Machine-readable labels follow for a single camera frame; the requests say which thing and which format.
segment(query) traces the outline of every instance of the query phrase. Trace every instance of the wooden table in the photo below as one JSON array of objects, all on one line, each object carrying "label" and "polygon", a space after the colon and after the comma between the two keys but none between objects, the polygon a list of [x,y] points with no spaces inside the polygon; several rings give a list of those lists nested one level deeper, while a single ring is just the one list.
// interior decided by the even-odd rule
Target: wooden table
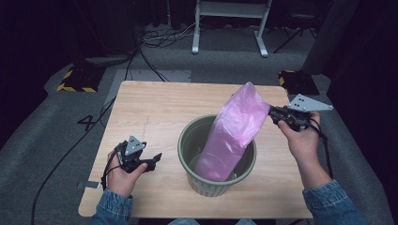
[{"label": "wooden table", "polygon": [[[189,122],[217,114],[241,85],[123,82],[95,159],[90,181],[99,181],[108,153],[130,135],[147,142],[141,158],[162,152],[154,172],[143,174],[132,195],[132,217],[138,218],[311,218],[301,191],[299,170],[287,141],[267,118],[255,137],[257,160],[251,174],[225,194],[209,198],[188,184],[177,155],[177,141]],[[285,91],[256,86],[264,101],[283,106]],[[95,214],[102,189],[86,188],[79,213]]]}]

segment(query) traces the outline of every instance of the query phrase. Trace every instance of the plastic bucket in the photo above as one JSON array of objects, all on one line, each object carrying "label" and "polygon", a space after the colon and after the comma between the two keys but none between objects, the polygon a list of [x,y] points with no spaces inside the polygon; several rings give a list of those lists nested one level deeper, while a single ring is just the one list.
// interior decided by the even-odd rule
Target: plastic bucket
[{"label": "plastic bucket", "polygon": [[221,196],[232,185],[246,178],[253,169],[257,153],[255,142],[250,142],[225,182],[209,181],[193,172],[197,159],[205,148],[207,136],[215,118],[216,115],[211,114],[194,119],[185,126],[178,140],[178,157],[188,174],[191,187],[197,193],[207,197]]}]

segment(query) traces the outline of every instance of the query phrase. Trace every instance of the denim sleeve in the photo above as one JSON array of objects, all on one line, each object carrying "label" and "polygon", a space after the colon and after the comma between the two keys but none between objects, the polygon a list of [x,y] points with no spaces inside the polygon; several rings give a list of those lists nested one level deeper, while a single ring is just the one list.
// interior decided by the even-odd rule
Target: denim sleeve
[{"label": "denim sleeve", "polygon": [[129,224],[132,203],[132,198],[125,198],[105,189],[97,205],[97,212],[88,224]]},{"label": "denim sleeve", "polygon": [[315,224],[368,224],[335,180],[322,187],[305,189],[302,193]]}]

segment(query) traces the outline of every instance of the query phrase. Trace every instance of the cable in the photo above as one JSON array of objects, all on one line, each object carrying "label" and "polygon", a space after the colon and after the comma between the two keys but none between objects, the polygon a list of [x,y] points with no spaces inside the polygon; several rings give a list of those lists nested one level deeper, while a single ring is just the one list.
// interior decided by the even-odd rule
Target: cable
[{"label": "cable", "polygon": [[[132,58],[130,59],[128,66],[126,68],[126,75],[125,75],[125,80],[127,79],[128,76],[128,72],[129,72],[129,67],[131,65],[133,56],[136,54],[136,52],[134,52],[132,54]],[[109,102],[107,102],[105,105],[108,104],[108,106],[105,108],[105,110],[103,110],[103,108],[105,106],[103,106],[101,108],[100,114],[99,114],[99,118],[96,120],[96,122],[94,123],[93,126],[91,126],[88,131],[68,150],[68,152],[61,157],[61,159],[59,159],[59,161],[55,164],[55,166],[53,167],[53,169],[50,171],[50,173],[47,175],[47,177],[44,179],[43,183],[41,184],[40,188],[38,189],[38,192],[35,196],[35,199],[33,200],[33,205],[32,205],[32,213],[31,213],[31,225],[35,224],[35,211],[36,211],[36,204],[38,202],[38,196],[40,195],[40,192],[43,190],[44,186],[46,185],[47,181],[50,179],[50,177],[53,175],[53,173],[55,172],[55,170],[58,168],[58,166],[62,163],[62,161],[69,155],[69,153],[85,138],[85,136],[87,136],[87,134],[96,126],[96,124],[98,122],[101,122],[101,119],[103,117],[104,114],[106,114],[106,112],[111,108],[111,106],[115,103],[115,99],[116,97],[112,98]]]},{"label": "cable", "polygon": [[163,81],[163,82],[170,82],[163,74],[161,74],[160,72],[158,72],[157,70],[156,70],[156,68],[151,64],[151,63],[149,63],[149,61],[148,61],[148,59],[146,58],[146,56],[144,55],[144,53],[143,53],[143,51],[140,49],[140,53],[141,53],[141,55],[143,56],[143,58],[144,58],[144,60],[145,60],[145,62],[148,64],[148,66],[158,75],[158,77],[159,78],[161,78],[161,80]]},{"label": "cable", "polygon": [[[143,36],[142,41],[144,43],[144,46],[148,47],[148,48],[166,48],[174,43],[176,43],[178,40],[184,39],[188,36],[192,36],[193,33],[191,31],[193,31],[193,26],[196,24],[196,22],[192,23],[191,25],[187,26],[184,30],[181,31],[175,31],[172,34],[167,34],[170,29],[167,29],[166,32],[163,33],[163,35],[159,35],[158,31],[163,31],[163,30],[157,30],[157,31],[148,31],[146,32],[146,34]],[[159,43],[157,44],[153,44],[153,43],[148,43],[148,41],[153,41],[153,40],[158,40]],[[171,41],[171,43],[166,44],[166,45],[162,45],[163,43],[165,43],[166,41]]]},{"label": "cable", "polygon": [[120,59],[106,60],[103,62],[95,62],[94,60],[90,61],[90,59],[88,59],[86,61],[87,61],[87,63],[89,63],[90,65],[92,65],[95,68],[108,68],[108,67],[114,67],[114,66],[123,64],[123,63],[129,61],[132,57],[133,57],[133,54],[131,53],[131,54],[128,54],[125,57],[120,58]]},{"label": "cable", "polygon": [[296,225],[300,223],[302,220],[303,220],[302,218],[296,219],[295,221],[291,222],[289,225]]},{"label": "cable", "polygon": [[106,176],[108,175],[108,173],[111,170],[117,168],[117,167],[113,167],[111,170],[108,171],[109,166],[111,165],[112,159],[114,159],[114,156],[116,155],[116,153],[117,153],[117,151],[116,151],[116,149],[114,149],[114,151],[112,152],[111,156],[108,158],[108,162],[106,163],[105,169],[103,170],[103,175],[102,175],[102,177],[100,179],[101,180],[100,183],[102,184],[103,190],[106,189]]},{"label": "cable", "polygon": [[109,110],[109,108],[113,105],[115,102],[115,99],[113,99],[112,103],[109,104],[109,106],[105,109],[105,111],[99,116],[99,119],[96,120],[94,125],[68,150],[68,152],[61,157],[61,159],[56,163],[56,165],[53,167],[53,169],[50,171],[50,173],[47,175],[47,177],[44,179],[44,182],[41,184],[40,188],[38,189],[38,193],[36,194],[35,199],[33,200],[33,206],[32,206],[32,214],[31,214],[31,224],[35,224],[35,210],[36,210],[36,204],[38,202],[38,196],[40,195],[40,192],[43,190],[44,186],[46,185],[47,181],[50,179],[50,177],[53,175],[55,170],[58,168],[58,166],[61,164],[61,162],[69,155],[69,153],[87,136],[87,134],[96,126],[96,124],[100,121],[102,116]]},{"label": "cable", "polygon": [[306,125],[308,125],[309,127],[311,127],[313,130],[315,130],[318,133],[319,138],[321,139],[321,142],[324,145],[325,161],[326,161],[326,165],[328,167],[328,174],[329,174],[330,178],[333,179],[333,170],[331,168],[330,154],[329,154],[329,148],[328,148],[328,137],[326,137],[326,135],[322,132],[320,125],[315,120],[311,119],[311,121],[315,122],[318,127],[312,125],[311,123],[306,123]]},{"label": "cable", "polygon": [[79,5],[77,4],[76,0],[73,0],[73,2],[74,2],[74,5],[75,5],[75,6],[77,7],[77,9],[79,10],[80,14],[82,15],[82,17],[83,17],[85,23],[87,24],[87,26],[88,26],[88,28],[90,29],[91,33],[93,34],[94,38],[99,42],[99,44],[100,44],[104,49],[106,49],[106,50],[108,50],[109,52],[112,52],[112,53],[122,53],[122,54],[130,54],[131,52],[134,51],[134,49],[132,49],[132,50],[129,51],[129,52],[119,52],[119,51],[116,51],[116,50],[113,50],[113,49],[108,48],[108,47],[100,40],[100,38],[96,35],[96,33],[94,32],[93,28],[92,28],[91,25],[90,25],[90,22],[88,22],[88,19],[87,19],[87,18],[85,17],[85,15],[83,14],[82,9],[81,9],[81,8],[79,7]]},{"label": "cable", "polygon": [[110,169],[110,170],[106,173],[106,175],[108,175],[109,172],[111,172],[112,170],[117,169],[117,168],[120,168],[120,167],[121,167],[121,166],[115,166],[115,167],[113,167],[112,169]]},{"label": "cable", "polygon": [[[129,72],[130,69],[131,69],[132,58],[130,59],[129,63],[127,64],[127,67],[126,67],[126,74],[125,74],[124,81],[127,80],[128,72]],[[105,106],[108,105],[110,102],[115,101],[115,99],[116,99],[116,97],[112,98],[110,101],[108,101],[107,103],[105,103],[105,105],[103,105],[102,108],[100,109],[100,113],[99,113],[99,114],[102,114],[102,111],[103,111],[103,109],[105,108]],[[102,123],[102,118],[101,118],[99,121],[100,121],[100,123],[102,124],[102,126],[103,126],[104,128],[106,128],[106,126],[103,125],[103,123]]]}]

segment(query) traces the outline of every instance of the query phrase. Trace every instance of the pink plastic bag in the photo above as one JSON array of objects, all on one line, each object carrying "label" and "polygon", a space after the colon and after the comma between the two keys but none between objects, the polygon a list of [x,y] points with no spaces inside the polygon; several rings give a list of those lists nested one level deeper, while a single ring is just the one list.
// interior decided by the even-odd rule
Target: pink plastic bag
[{"label": "pink plastic bag", "polygon": [[240,87],[214,120],[194,172],[206,180],[226,181],[264,125],[268,112],[269,105],[251,82]]}]

